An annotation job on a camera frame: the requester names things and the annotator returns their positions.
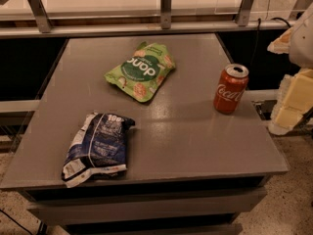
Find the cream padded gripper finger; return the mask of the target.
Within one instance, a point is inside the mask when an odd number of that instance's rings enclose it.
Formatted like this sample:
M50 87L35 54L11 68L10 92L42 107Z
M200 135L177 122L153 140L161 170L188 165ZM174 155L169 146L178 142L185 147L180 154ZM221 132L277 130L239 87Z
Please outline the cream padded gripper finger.
M288 54L290 52L292 27L287 29L281 36L272 41L267 50L274 54Z
M286 74L280 83L268 129L272 134L292 131L313 108L313 70L301 69L294 76Z

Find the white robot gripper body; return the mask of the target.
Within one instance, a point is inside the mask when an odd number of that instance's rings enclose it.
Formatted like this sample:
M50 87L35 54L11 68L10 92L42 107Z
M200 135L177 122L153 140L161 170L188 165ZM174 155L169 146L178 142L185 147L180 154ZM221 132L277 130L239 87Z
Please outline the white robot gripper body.
M313 4L292 28L289 58L299 67L313 68Z

